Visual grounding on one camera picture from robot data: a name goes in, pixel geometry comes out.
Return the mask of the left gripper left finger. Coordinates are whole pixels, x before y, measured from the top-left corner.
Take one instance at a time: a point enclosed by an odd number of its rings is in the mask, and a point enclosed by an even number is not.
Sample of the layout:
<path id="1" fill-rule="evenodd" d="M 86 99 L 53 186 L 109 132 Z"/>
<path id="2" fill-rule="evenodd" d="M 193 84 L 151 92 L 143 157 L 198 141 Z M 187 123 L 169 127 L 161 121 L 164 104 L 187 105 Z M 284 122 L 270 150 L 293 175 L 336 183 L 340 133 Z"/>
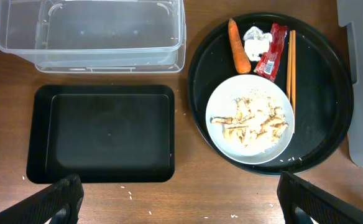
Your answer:
<path id="1" fill-rule="evenodd" d="M 83 197 L 80 177 L 72 174 L 0 212 L 0 223 L 77 223 Z"/>

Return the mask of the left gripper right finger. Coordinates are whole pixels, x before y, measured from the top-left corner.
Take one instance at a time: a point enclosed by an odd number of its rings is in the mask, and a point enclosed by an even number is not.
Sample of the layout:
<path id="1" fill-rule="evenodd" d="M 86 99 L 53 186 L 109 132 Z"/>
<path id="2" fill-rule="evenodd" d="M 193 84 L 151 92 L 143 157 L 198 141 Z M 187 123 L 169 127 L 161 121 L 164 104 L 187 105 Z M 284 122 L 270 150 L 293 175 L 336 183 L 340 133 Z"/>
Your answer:
<path id="1" fill-rule="evenodd" d="M 282 172 L 277 196 L 286 224 L 363 223 L 363 211 L 290 172 Z"/>

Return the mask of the wooden chopstick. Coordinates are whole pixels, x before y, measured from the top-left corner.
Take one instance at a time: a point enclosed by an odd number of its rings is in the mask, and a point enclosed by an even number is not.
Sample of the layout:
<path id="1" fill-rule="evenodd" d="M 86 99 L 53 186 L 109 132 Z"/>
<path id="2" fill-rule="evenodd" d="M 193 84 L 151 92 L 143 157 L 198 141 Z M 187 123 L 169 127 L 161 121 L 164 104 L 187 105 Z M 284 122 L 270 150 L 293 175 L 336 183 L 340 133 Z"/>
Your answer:
<path id="1" fill-rule="evenodd" d="M 292 30 L 292 105 L 296 118 L 296 31 Z"/>
<path id="2" fill-rule="evenodd" d="M 289 33 L 288 41 L 288 65 L 287 65 L 287 97 L 291 101 L 292 92 L 292 31 Z"/>

